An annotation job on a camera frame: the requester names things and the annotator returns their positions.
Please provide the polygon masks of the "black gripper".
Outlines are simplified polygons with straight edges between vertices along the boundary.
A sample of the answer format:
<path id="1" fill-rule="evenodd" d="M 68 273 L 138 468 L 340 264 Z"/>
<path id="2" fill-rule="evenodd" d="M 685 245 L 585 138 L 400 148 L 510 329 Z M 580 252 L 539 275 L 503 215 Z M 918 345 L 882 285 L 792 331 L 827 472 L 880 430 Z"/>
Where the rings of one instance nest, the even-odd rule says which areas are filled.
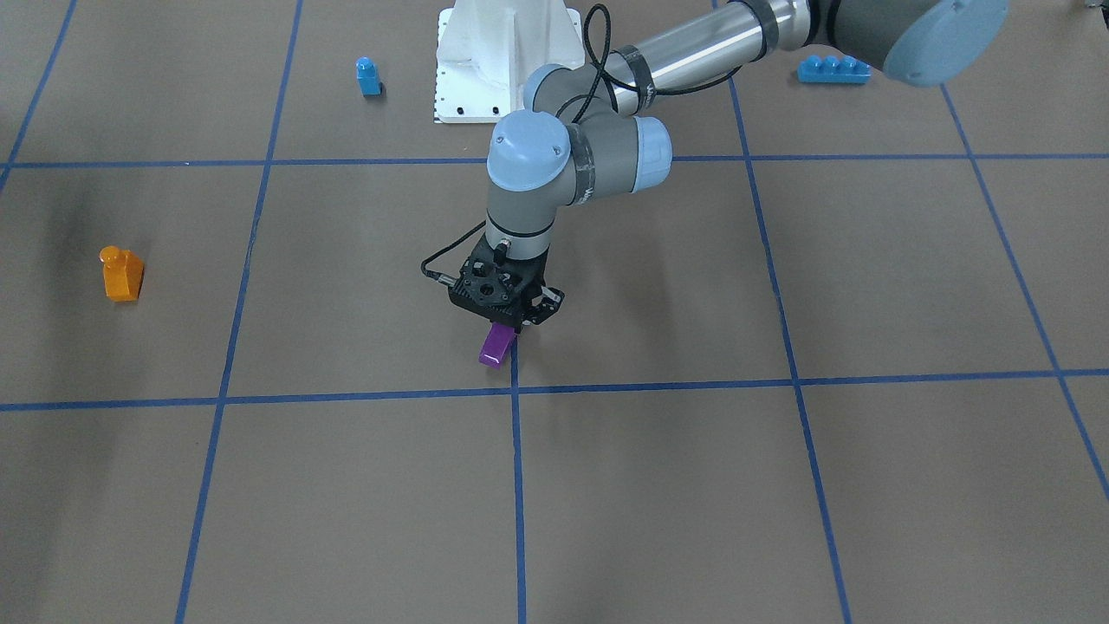
<path id="1" fill-rule="evenodd" d="M 547 259 L 547 253 L 527 260 L 499 259 L 490 245 L 477 244 L 448 288 L 449 300 L 516 333 L 523 325 L 542 324 L 564 301 L 564 291 L 545 282 Z"/>

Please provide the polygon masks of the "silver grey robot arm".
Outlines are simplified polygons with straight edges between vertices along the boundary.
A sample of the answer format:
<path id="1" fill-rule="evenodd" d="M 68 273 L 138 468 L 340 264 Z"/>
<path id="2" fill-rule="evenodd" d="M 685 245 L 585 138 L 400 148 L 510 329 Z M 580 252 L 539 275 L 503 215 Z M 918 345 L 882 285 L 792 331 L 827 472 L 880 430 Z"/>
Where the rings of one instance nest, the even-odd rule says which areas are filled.
<path id="1" fill-rule="evenodd" d="M 831 47 L 910 86 L 960 74 L 1001 31 L 1006 1 L 729 1 L 632 47 L 550 63 L 523 83 L 522 110 L 494 125 L 486 218 L 458 273 L 420 269 L 449 299 L 520 331 L 558 311 L 545 266 L 562 206 L 654 188 L 673 158 L 658 100 L 718 86 L 779 50 Z"/>

